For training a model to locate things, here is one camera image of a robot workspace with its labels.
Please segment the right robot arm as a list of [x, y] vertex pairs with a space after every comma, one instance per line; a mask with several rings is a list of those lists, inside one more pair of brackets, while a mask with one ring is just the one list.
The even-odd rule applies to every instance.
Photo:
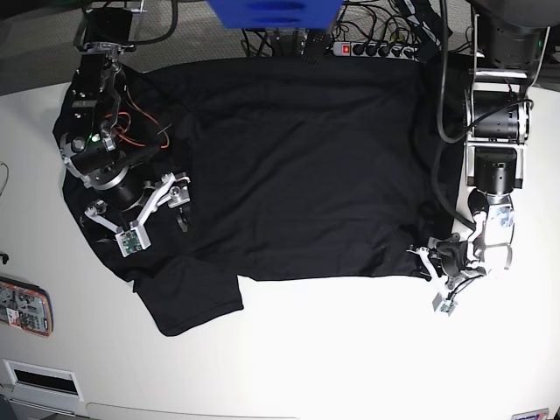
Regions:
[[171, 148], [169, 130], [133, 98], [121, 57], [133, 52], [135, 12], [127, 5], [81, 9], [74, 38], [80, 53], [53, 129], [68, 175], [63, 196], [81, 224], [134, 235], [147, 217], [168, 206], [188, 229], [188, 177], [152, 180], [145, 166]]

